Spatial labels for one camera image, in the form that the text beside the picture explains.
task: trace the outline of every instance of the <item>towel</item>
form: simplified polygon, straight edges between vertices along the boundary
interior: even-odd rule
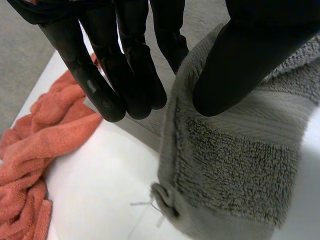
[[[0,240],[45,240],[52,203],[43,174],[56,157],[81,146],[102,117],[83,104],[85,94],[64,73],[4,132],[0,143]]]
[[[177,73],[162,131],[159,183],[151,193],[166,218],[193,239],[269,240],[286,220],[301,142],[319,105],[320,36],[239,104],[208,118],[194,109],[193,89],[224,25],[192,49]]]

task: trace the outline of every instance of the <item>gloved hand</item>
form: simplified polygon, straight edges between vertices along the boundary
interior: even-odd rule
[[[194,87],[193,105],[218,115],[320,31],[320,0],[226,0],[220,31]]]
[[[163,108],[167,95],[146,45],[148,0],[8,0],[24,19],[38,24],[64,63],[109,122],[127,113],[146,118]],[[174,73],[188,54],[180,34],[185,0],[150,1],[158,46]],[[81,22],[110,84],[93,64]],[[117,24],[124,54],[118,44]]]

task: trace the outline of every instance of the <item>loose thread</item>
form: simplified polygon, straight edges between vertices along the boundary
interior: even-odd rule
[[[128,240],[130,240],[130,238],[132,237],[133,233],[135,232],[135,230],[137,229],[139,223],[142,221],[143,217],[145,216],[145,214],[147,213],[147,210],[150,206],[152,206],[155,210],[157,210],[159,213],[162,214],[162,216],[158,219],[157,223],[156,223],[156,227],[160,228],[162,223],[164,222],[164,220],[166,219],[165,215],[162,213],[162,211],[157,208],[154,204],[154,197],[151,195],[150,196],[150,201],[140,201],[140,202],[131,202],[130,206],[131,207],[135,207],[135,206],[142,206],[142,205],[146,205],[144,210],[142,211],[142,213],[140,214],[138,220],[136,221],[135,225],[133,226],[132,230],[130,231],[129,235],[128,235]]]

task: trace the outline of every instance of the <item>white table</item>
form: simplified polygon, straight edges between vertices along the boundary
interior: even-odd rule
[[[40,94],[66,70],[54,53],[17,118],[29,113]],[[310,123],[305,145],[320,146],[320,111]],[[320,237],[320,154],[301,163],[292,207],[273,240],[318,240]],[[53,201],[48,240],[127,240],[149,201],[150,184],[157,181],[158,153],[119,128],[103,121],[78,150],[59,157],[47,177]],[[131,240],[185,240],[151,206],[136,226]]]

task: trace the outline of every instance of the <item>gray carpet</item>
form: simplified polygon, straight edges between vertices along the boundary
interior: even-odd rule
[[[0,137],[10,127],[54,48],[38,26],[0,0]]]

